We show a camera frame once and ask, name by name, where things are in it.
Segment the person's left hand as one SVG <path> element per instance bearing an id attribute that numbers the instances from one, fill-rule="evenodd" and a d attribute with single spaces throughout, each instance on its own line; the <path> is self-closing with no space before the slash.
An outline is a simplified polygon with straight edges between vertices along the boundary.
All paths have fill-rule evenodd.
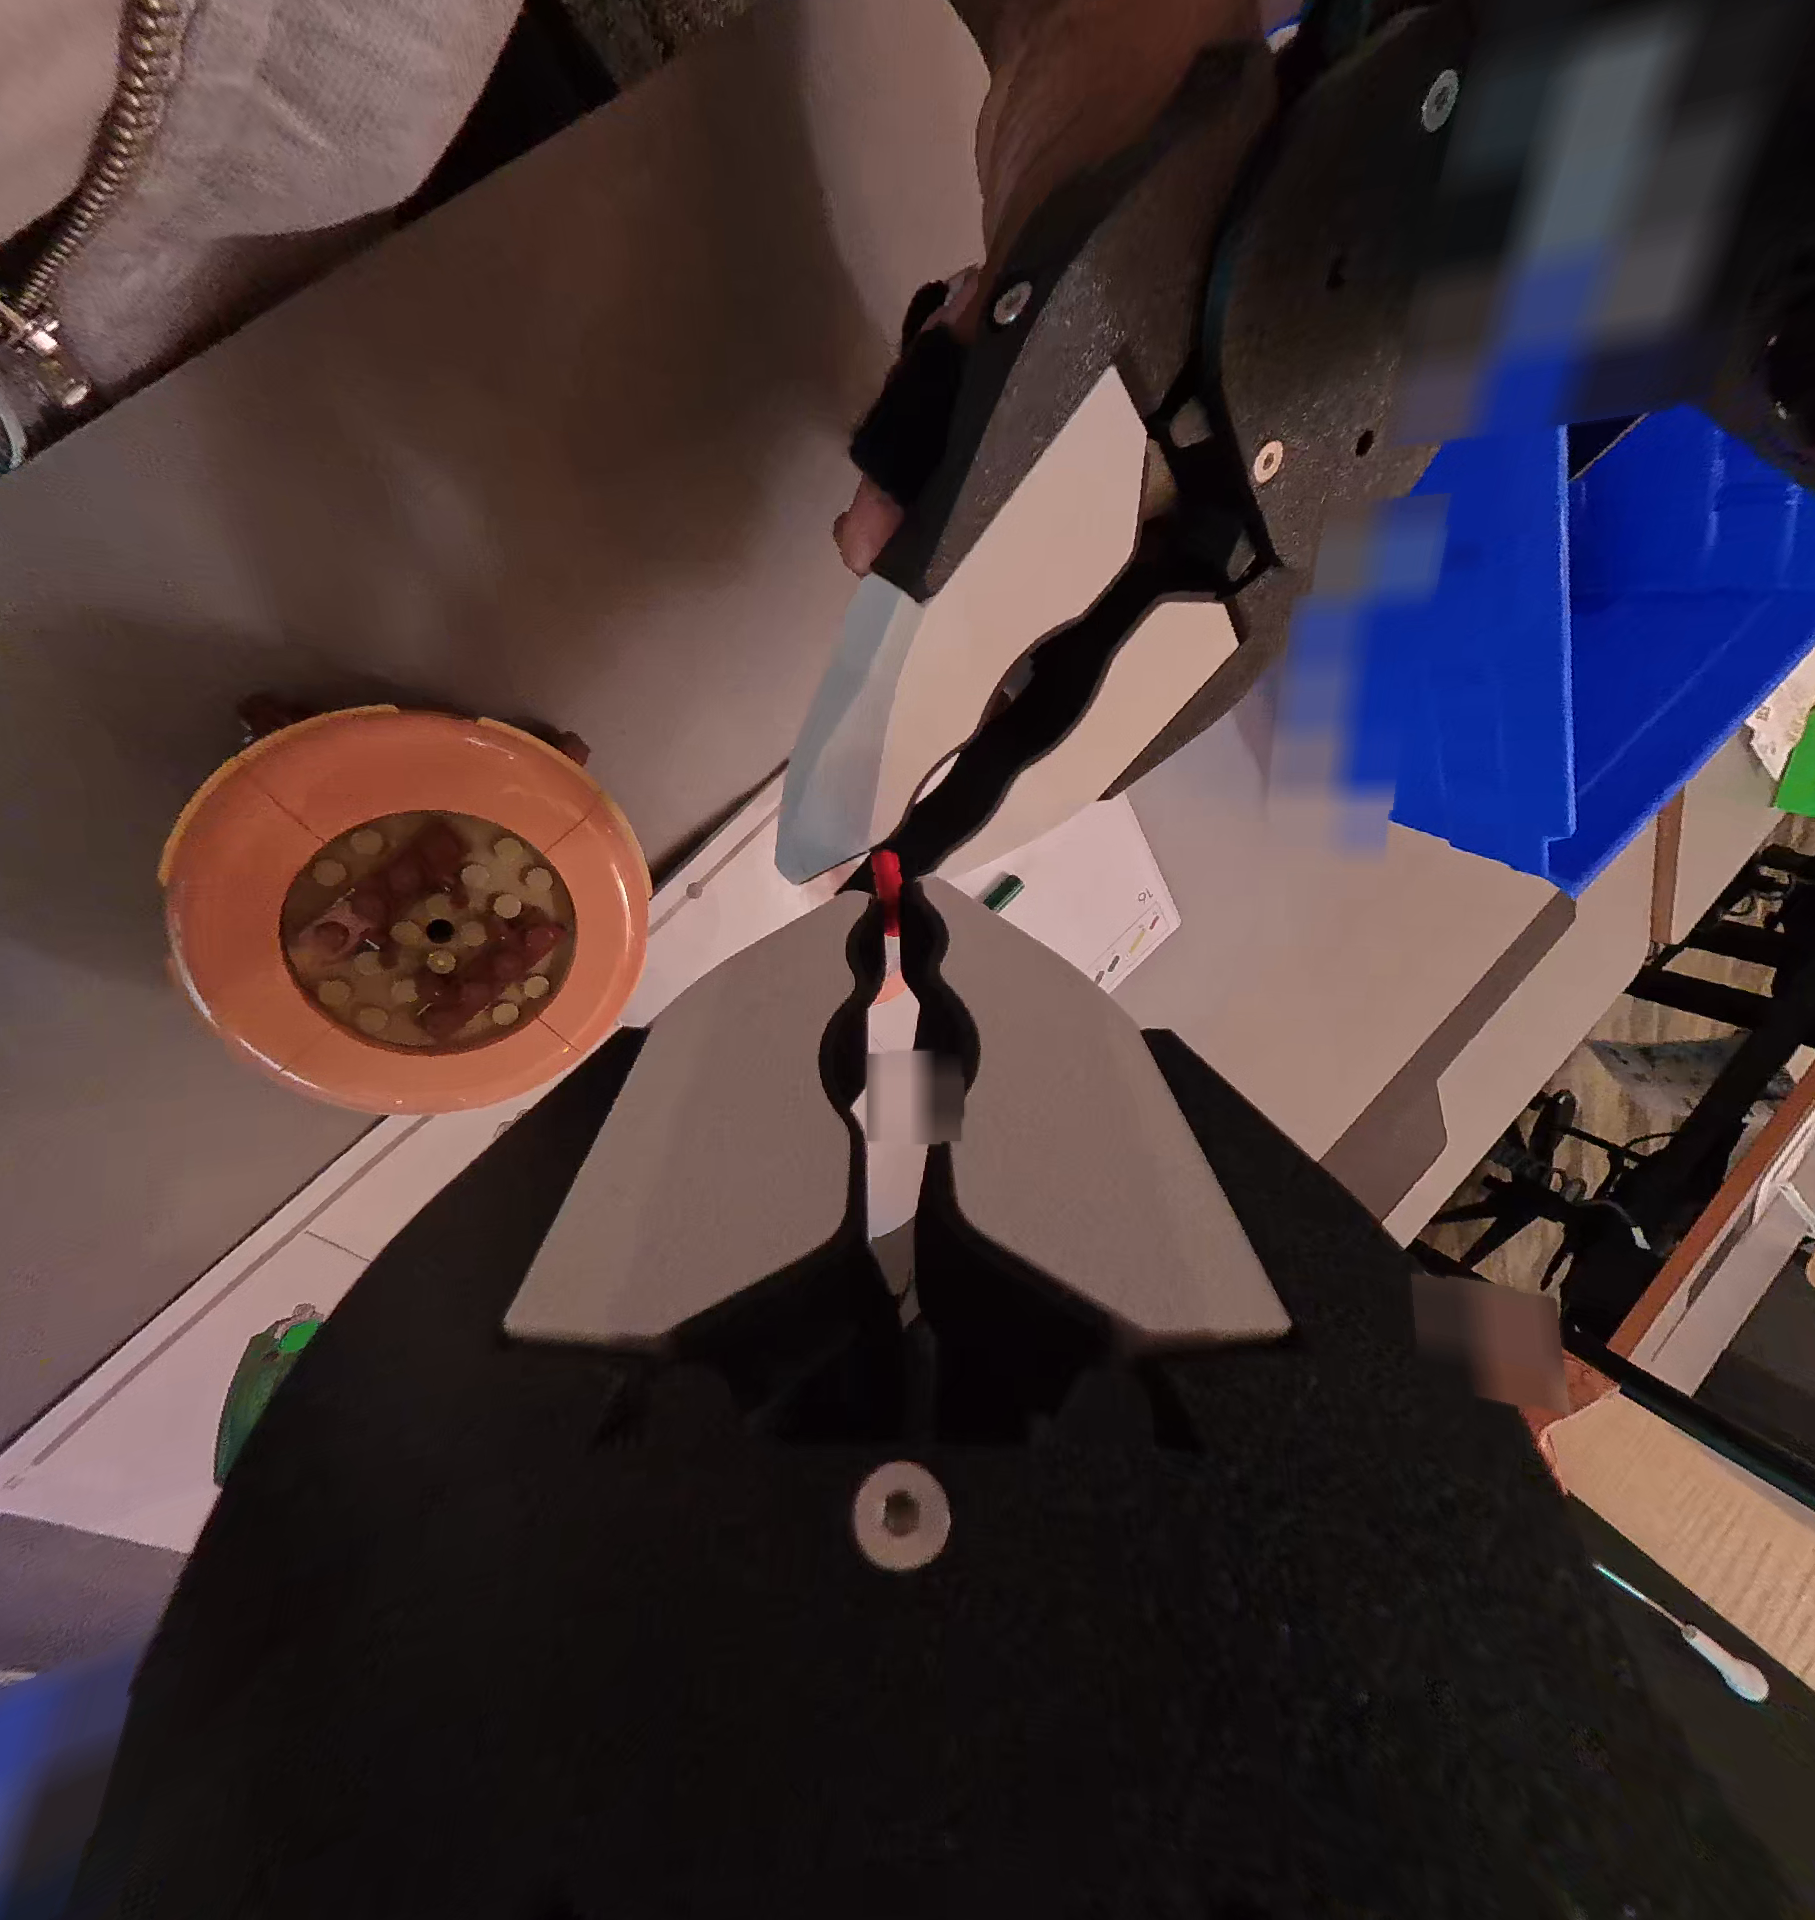
<path id="1" fill-rule="evenodd" d="M 1022 225 L 1068 181 L 1132 146 L 1196 59 L 1260 43 L 1256 3 L 954 3 L 986 73 L 974 135 L 986 258 L 916 294 L 904 337 L 966 343 Z"/>

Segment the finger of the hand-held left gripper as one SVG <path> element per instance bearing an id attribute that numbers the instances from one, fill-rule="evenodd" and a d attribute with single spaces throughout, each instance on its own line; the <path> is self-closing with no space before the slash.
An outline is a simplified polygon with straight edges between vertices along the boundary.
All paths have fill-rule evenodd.
<path id="1" fill-rule="evenodd" d="M 812 883 L 886 843 L 1016 663 L 1112 585 L 1136 546 L 1146 445 L 1110 368 L 944 589 L 858 585 L 786 769 L 780 876 Z"/>
<path id="2" fill-rule="evenodd" d="M 982 868 L 1102 801 L 1240 647 L 1226 605 L 1174 596 L 1118 631 L 1090 615 L 1040 643 L 1022 688 L 908 812 L 910 868 Z"/>

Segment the person in beige hoodie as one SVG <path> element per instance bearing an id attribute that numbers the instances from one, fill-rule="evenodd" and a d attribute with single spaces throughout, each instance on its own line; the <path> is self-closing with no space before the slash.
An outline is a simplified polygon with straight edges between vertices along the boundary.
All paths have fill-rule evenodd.
<path id="1" fill-rule="evenodd" d="M 614 95 L 574 5 L 0 5 L 0 479 Z"/>

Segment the black office chair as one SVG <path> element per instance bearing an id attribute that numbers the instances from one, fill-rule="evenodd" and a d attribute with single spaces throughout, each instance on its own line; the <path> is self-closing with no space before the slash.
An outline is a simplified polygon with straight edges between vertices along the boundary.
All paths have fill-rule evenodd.
<path id="1" fill-rule="evenodd" d="M 1579 1261 L 1609 1246 L 1649 1253 L 1651 1238 L 1633 1204 L 1641 1171 L 1665 1148 L 1673 1130 L 1627 1143 L 1607 1140 L 1579 1124 L 1569 1091 L 1537 1095 L 1509 1122 L 1474 1176 L 1464 1203 L 1438 1213 L 1408 1254 L 1430 1277 L 1507 1284 L 1559 1297 Z M 1543 1253 L 1519 1259 L 1519 1278 L 1501 1278 L 1496 1261 L 1533 1230 L 1549 1230 Z"/>

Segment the blue plastic bin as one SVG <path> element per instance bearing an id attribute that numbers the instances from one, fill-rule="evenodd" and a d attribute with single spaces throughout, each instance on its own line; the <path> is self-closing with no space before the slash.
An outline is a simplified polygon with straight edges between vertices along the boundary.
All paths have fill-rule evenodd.
<path id="1" fill-rule="evenodd" d="M 1577 896 L 1815 647 L 1815 493 L 1703 412 L 1444 445 L 1338 521 L 1298 605 L 1272 775 Z"/>

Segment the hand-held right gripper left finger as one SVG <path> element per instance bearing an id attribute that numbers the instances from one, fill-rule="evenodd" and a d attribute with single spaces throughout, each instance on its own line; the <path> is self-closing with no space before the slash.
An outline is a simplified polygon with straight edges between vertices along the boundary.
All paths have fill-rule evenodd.
<path id="1" fill-rule="evenodd" d="M 730 956 L 650 1027 L 518 1294 L 506 1335 L 664 1346 L 840 1240 L 864 1242 L 866 1171 L 824 1045 L 856 1004 L 842 892 Z"/>

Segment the round terracotta brick pot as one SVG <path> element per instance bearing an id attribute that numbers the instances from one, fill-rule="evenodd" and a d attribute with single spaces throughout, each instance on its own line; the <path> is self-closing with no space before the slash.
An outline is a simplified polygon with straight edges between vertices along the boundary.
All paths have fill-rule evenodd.
<path id="1" fill-rule="evenodd" d="M 200 1018 L 370 1116 L 496 1108 L 580 1066 L 638 989 L 652 907 L 578 744 L 396 704 L 268 708 L 158 884 Z"/>

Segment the wooden-edged white desk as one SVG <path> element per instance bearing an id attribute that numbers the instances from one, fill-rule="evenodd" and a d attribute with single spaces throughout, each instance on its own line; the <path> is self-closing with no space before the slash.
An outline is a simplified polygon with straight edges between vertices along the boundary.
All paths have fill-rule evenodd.
<path id="1" fill-rule="evenodd" d="M 1605 1352 L 1695 1392 L 1807 1242 L 1815 1242 L 1815 1057 Z"/>

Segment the grey desk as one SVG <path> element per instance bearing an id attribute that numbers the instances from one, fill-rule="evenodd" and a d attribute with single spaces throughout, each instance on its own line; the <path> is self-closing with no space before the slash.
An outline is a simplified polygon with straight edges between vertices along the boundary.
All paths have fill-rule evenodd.
<path id="1" fill-rule="evenodd" d="M 946 5 L 758 5 L 0 483 L 0 1450 L 374 1124 L 168 970 L 240 701 L 574 728 L 648 861 L 700 843 L 838 638 L 984 95 Z M 0 1515 L 0 1675 L 144 1640 L 184 1555 Z"/>

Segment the green leaf brick piece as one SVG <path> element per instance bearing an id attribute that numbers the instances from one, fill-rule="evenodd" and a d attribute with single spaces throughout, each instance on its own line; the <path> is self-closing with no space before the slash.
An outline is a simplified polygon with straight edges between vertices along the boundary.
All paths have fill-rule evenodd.
<path id="1" fill-rule="evenodd" d="M 326 1317 L 314 1303 L 302 1303 L 248 1339 L 216 1428 L 212 1478 L 218 1489 L 226 1489 L 248 1438 Z"/>

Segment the white instruction booklet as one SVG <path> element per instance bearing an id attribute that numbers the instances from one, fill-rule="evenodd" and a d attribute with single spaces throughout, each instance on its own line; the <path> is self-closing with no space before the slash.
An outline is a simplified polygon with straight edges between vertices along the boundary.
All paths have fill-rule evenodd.
<path id="1" fill-rule="evenodd" d="M 658 888 L 646 967 L 622 1025 L 644 1027 L 736 953 L 828 900 L 836 876 L 776 874 L 782 776 L 766 780 Z M 982 868 L 970 899 L 1024 876 L 1002 916 L 1114 991 L 1180 929 L 1130 799 Z M 214 1442 L 248 1339 L 302 1303 L 326 1314 L 392 1238 L 536 1103 L 388 1116 L 138 1329 L 0 1450 L 0 1517 L 188 1553 L 216 1499 Z"/>

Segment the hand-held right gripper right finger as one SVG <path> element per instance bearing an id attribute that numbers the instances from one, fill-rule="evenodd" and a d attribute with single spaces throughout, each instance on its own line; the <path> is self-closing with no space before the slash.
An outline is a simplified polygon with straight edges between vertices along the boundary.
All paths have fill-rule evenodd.
<path id="1" fill-rule="evenodd" d="M 962 1222 L 1142 1341 L 1280 1341 L 1292 1319 L 1142 1030 L 940 876 L 940 983 L 976 1070 L 950 1150 Z"/>

